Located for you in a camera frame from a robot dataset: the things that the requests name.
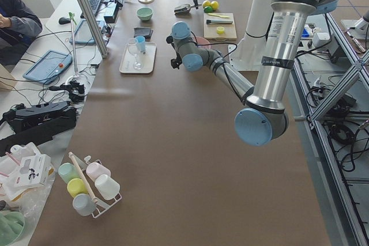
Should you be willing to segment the blue teach pendant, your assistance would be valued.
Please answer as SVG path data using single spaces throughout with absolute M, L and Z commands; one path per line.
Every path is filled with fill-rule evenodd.
M 95 45 L 95 40 L 86 19 L 82 19 L 74 29 L 75 45 Z
M 55 50 L 47 51 L 22 76 L 43 85 L 52 83 L 72 63 L 72 56 Z

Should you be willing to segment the wooden cutting board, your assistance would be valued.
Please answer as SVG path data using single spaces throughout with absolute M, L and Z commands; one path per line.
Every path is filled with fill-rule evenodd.
M 212 17 L 207 15 L 208 13 L 204 14 L 204 38 L 206 39 L 213 39 L 213 40 L 236 40 L 237 34 L 236 34 L 236 26 L 235 26 L 235 20 L 234 15 L 232 13 L 217 13 L 229 16 L 230 18 L 219 18 L 219 17 Z M 233 24 L 225 25 L 206 25 L 206 20 L 232 20 Z M 218 34 L 216 32 L 217 27 L 224 27 L 225 32 L 223 34 Z

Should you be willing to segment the pink bowl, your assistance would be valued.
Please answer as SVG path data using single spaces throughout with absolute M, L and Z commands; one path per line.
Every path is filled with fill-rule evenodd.
M 197 44 L 197 47 L 204 48 L 204 49 L 207 49 L 207 50 L 211 49 L 210 42 L 207 39 L 205 39 L 204 37 L 192 36 L 192 39 Z

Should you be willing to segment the half lemon slice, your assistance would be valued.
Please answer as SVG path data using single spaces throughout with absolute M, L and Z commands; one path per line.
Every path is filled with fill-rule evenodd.
M 217 27 L 216 32 L 218 34 L 223 34 L 225 32 L 225 29 L 224 29 L 224 27 Z

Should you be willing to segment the green cup on rack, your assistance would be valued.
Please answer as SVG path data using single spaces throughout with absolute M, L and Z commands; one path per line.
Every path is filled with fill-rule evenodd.
M 72 179 L 79 178 L 79 174 L 77 173 L 74 165 L 69 162 L 63 163 L 59 166 L 58 175 L 66 184 L 68 184 Z

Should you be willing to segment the aluminium frame post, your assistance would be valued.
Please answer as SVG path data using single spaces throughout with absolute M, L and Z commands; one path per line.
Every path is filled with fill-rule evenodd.
M 96 22 L 95 16 L 92 13 L 92 8 L 89 4 L 88 0 L 77 0 L 84 16 L 89 26 L 90 32 L 95 40 L 95 44 L 101 54 L 102 58 L 106 58 L 108 56 L 108 49 L 103 40 L 101 31 Z

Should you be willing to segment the yellow lemon upper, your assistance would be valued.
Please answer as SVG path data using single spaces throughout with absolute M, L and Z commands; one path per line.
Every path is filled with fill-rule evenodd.
M 203 1 L 203 3 L 202 3 L 202 7 L 203 7 L 203 8 L 211 7 L 211 1 L 209 1 L 209 0 L 205 0 L 205 1 Z

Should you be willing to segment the pink cup on rack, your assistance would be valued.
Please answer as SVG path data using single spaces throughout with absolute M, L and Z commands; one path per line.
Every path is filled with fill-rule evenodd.
M 92 181 L 95 181 L 101 175 L 111 176 L 111 171 L 98 162 L 92 162 L 87 166 L 86 174 Z

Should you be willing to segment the steel ice scoop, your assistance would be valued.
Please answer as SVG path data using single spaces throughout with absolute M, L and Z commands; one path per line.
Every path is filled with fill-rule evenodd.
M 174 8 L 174 15 L 188 14 L 192 8 L 198 9 L 201 5 L 184 4 Z

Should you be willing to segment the yellow cup on rack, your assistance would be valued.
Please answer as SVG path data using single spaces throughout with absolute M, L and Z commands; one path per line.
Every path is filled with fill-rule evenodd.
M 88 194 L 88 190 L 80 178 L 73 178 L 67 184 L 67 191 L 72 198 L 79 194 Z

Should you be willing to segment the blue teach pendant far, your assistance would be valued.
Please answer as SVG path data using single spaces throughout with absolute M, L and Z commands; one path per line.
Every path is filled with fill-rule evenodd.
M 74 29 L 75 45 L 95 45 L 95 40 L 86 19 L 82 19 Z

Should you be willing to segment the grey cup on rack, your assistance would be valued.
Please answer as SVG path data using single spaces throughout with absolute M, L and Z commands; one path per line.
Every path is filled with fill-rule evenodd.
M 73 208 L 81 216 L 92 214 L 96 208 L 96 203 L 93 202 L 88 194 L 78 194 L 73 199 Z

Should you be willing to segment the white cup on rack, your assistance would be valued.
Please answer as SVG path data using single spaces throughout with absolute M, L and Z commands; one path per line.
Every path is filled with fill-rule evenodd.
M 95 180 L 95 187 L 105 200 L 113 199 L 120 190 L 120 185 L 112 177 L 106 174 L 100 175 Z

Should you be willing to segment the green bowl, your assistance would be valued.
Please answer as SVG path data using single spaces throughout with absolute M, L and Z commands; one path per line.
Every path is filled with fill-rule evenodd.
M 153 10 L 149 7 L 141 7 L 136 14 L 141 21 L 149 21 L 153 16 Z

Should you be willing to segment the yellow lemon lower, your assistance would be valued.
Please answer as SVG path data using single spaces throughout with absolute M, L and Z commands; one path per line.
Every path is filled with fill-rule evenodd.
M 212 1 L 210 6 L 213 10 L 217 10 L 219 8 L 219 3 L 217 1 Z

